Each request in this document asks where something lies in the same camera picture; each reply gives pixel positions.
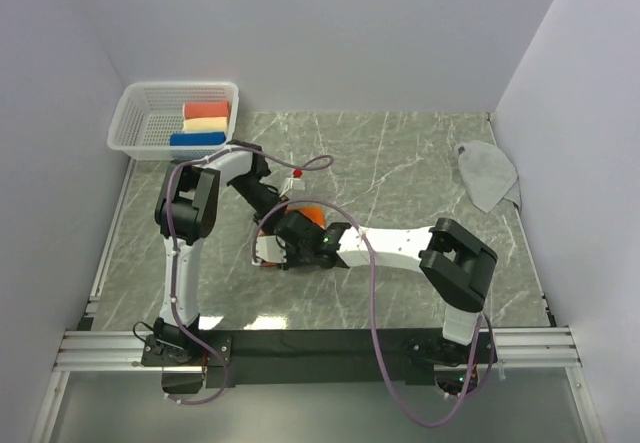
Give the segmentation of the grey towel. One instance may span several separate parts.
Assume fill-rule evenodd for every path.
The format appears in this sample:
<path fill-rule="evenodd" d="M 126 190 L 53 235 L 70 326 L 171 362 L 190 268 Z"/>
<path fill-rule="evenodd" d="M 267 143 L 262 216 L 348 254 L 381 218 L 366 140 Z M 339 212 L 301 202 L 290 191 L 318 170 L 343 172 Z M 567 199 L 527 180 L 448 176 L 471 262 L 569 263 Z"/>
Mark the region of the grey towel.
<path fill-rule="evenodd" d="M 472 203 L 490 213 L 501 201 L 521 211 L 519 176 L 515 166 L 497 146 L 482 141 L 458 144 L 454 153 Z"/>

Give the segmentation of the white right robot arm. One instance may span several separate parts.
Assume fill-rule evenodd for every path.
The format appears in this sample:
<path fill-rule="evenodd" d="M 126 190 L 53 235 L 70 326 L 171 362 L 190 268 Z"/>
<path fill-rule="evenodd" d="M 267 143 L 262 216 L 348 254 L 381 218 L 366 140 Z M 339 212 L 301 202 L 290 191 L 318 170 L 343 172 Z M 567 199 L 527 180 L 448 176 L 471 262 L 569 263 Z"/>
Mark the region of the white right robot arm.
<path fill-rule="evenodd" d="M 440 218 L 414 229 L 355 227 L 332 223 L 324 228 L 299 211 L 283 216 L 274 235 L 285 254 L 302 266 L 331 269 L 367 266 L 423 274 L 445 302 L 440 350 L 452 362 L 475 349 L 475 327 L 484 310 L 497 253 L 457 221 Z"/>

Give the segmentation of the orange cartoon towel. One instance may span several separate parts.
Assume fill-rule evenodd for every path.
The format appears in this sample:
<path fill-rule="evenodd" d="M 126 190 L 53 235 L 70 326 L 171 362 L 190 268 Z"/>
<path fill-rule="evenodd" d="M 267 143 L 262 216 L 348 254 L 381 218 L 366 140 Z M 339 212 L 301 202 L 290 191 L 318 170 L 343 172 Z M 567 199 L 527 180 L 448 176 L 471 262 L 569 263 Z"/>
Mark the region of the orange cartoon towel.
<path fill-rule="evenodd" d="M 286 206 L 284 209 L 277 210 L 272 216 L 269 216 L 266 219 L 266 222 L 263 225 L 262 229 L 258 232 L 258 235 L 260 233 L 263 233 L 266 235 L 273 235 L 273 224 L 275 223 L 275 221 L 273 220 L 273 217 L 275 217 L 276 215 L 281 215 L 282 213 L 289 213 L 293 211 L 301 212 L 303 215 L 309 217 L 313 222 L 318 223 L 321 227 L 325 228 L 324 215 L 322 210 L 319 207 L 301 206 L 301 207 L 292 208 L 290 206 Z"/>

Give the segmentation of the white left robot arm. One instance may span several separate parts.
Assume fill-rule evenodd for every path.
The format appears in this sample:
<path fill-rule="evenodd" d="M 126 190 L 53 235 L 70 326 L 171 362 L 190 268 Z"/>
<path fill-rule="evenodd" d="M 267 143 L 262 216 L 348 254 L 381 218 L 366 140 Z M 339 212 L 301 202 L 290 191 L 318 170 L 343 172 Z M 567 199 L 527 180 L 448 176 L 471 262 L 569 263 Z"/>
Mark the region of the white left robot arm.
<path fill-rule="evenodd" d="M 170 163 L 154 218 L 164 239 L 166 271 L 163 302 L 153 324 L 155 342 L 180 365 L 194 362 L 202 350 L 198 336 L 198 278 L 204 240 L 217 218 L 220 189 L 231 186 L 254 210 L 261 231 L 273 233 L 285 217 L 284 197 L 262 179 L 277 159 L 256 144 L 233 140 L 220 151 Z"/>

